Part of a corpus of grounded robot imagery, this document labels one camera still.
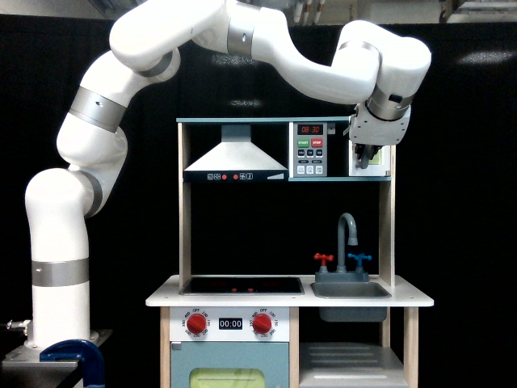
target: faucet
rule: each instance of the faucet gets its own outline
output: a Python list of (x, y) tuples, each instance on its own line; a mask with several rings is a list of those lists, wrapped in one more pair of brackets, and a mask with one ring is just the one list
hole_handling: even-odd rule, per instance
[(314, 255), (314, 259), (320, 259), (322, 265), (320, 270), (315, 273), (316, 282), (341, 282), (341, 281), (368, 281), (368, 273), (363, 270), (362, 260), (372, 259), (365, 254), (353, 255), (358, 260), (357, 269), (354, 272), (347, 272), (345, 267), (345, 232), (348, 226), (348, 245), (357, 245), (357, 227), (355, 220), (349, 213), (341, 215), (338, 221), (338, 267), (335, 272), (326, 269), (326, 262), (332, 261), (333, 256)]
[(338, 221), (338, 267), (336, 273), (347, 271), (345, 267), (345, 225), (348, 225), (348, 245), (357, 245), (357, 227), (349, 213), (343, 213)]

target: digital display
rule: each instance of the digital display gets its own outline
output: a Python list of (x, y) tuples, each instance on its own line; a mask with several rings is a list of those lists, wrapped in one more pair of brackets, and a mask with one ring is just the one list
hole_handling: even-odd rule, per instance
[(299, 135), (322, 135), (323, 124), (298, 124)]
[(242, 318), (219, 318), (219, 330), (242, 330)]

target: green button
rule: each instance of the green button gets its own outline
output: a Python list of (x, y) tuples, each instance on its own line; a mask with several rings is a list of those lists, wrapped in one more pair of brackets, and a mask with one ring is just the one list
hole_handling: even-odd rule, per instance
[(309, 139), (298, 139), (298, 148), (309, 148)]

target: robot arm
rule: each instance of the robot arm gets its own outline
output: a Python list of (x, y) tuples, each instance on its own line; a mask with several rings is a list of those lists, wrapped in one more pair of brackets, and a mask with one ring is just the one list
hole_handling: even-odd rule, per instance
[(143, 87), (174, 76), (178, 47), (188, 40), (270, 63), (309, 97), (357, 103), (351, 139), (372, 146), (400, 141), (431, 58), (417, 40), (353, 22), (341, 33), (332, 65), (319, 65), (296, 50), (284, 14), (236, 0), (149, 0), (128, 12), (112, 28), (112, 51), (88, 69), (61, 126), (57, 147), (68, 170), (43, 171), (27, 187), (30, 346), (90, 337), (84, 218), (104, 206), (124, 163), (127, 141), (118, 125), (129, 101)]

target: shelf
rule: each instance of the shelf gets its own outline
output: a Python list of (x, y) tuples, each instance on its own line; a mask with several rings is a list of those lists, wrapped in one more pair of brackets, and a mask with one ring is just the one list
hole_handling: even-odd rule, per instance
[(176, 122), (183, 124), (277, 124), (290, 122), (343, 122), (349, 121), (349, 116), (327, 116), (327, 117), (224, 117), (224, 118), (185, 118), (180, 117)]
[(434, 301), (425, 293), (395, 276), (395, 286), (388, 286), (377, 275), (370, 276), (370, 281), (379, 283), (391, 293), (388, 298), (339, 298), (325, 299), (316, 297), (311, 288), (314, 276), (297, 276), (304, 288), (303, 295), (179, 295), (179, 275), (174, 275), (166, 281), (153, 295), (145, 301), (147, 306), (178, 307), (178, 306), (270, 306), (270, 307), (429, 307)]
[(407, 388), (393, 350), (360, 343), (300, 344), (300, 388)]
[(322, 176), (321, 178), (289, 178), (288, 182), (389, 182), (391, 176)]

